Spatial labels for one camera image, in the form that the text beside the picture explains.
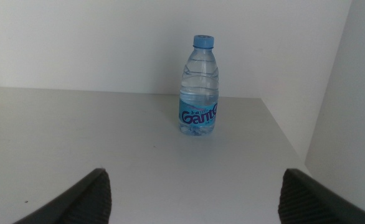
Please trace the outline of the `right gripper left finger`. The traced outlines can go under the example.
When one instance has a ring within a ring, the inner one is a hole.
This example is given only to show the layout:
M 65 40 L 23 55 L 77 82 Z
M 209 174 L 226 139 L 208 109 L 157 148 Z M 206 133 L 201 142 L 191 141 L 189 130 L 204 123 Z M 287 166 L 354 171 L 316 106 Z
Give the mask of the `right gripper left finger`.
M 111 214 L 110 178 L 105 169 L 94 169 L 58 197 L 17 224 L 108 224 Z

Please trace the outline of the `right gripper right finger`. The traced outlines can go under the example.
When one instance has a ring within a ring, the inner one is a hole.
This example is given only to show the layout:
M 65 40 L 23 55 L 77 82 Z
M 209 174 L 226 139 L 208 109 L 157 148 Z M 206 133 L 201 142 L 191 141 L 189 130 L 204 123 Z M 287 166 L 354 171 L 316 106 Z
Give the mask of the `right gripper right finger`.
M 282 224 L 365 224 L 365 211 L 299 169 L 283 175 L 278 205 Z

